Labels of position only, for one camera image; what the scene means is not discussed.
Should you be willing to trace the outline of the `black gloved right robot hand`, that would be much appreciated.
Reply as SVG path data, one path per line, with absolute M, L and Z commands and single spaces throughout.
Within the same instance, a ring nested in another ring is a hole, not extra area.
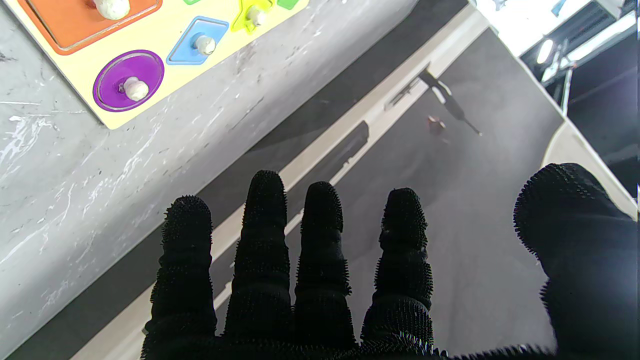
M 526 182 L 516 234 L 540 262 L 541 300 L 555 350 L 513 345 L 461 360 L 637 360 L 638 224 L 574 162 Z M 287 199 L 278 173 L 256 173 L 247 192 L 225 328 L 216 335 L 211 212 L 197 196 L 167 208 L 142 360 L 448 360 L 434 345 L 434 280 L 427 223 L 416 193 L 394 189 L 381 221 L 382 255 L 361 329 L 354 326 L 343 212 L 328 182 L 309 186 L 301 221 L 295 302 L 285 242 Z

